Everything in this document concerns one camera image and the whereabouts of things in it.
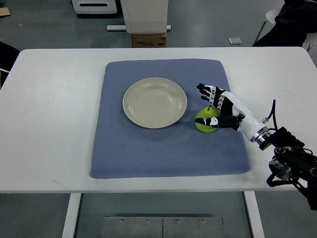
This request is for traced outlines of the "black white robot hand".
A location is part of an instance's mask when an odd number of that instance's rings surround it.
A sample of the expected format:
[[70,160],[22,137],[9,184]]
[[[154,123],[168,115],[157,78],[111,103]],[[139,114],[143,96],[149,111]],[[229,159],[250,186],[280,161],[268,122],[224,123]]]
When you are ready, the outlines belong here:
[[232,128],[243,133],[252,143],[258,143],[261,150],[272,144],[269,141],[271,134],[265,124],[257,120],[253,113],[231,92],[201,83],[197,89],[202,93],[201,99],[209,102],[220,115],[212,118],[197,118],[196,123],[213,128]]

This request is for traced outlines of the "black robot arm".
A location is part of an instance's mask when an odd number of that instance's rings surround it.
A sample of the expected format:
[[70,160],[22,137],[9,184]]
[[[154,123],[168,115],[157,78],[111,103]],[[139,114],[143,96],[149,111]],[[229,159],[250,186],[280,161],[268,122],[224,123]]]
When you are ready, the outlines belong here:
[[291,184],[298,189],[308,200],[311,210],[317,209],[317,157],[312,150],[305,148],[305,144],[293,136],[286,128],[277,128],[275,117],[275,100],[268,121],[273,118],[274,131],[268,134],[261,150],[274,146],[274,156],[269,162],[271,175],[266,183],[270,187]]

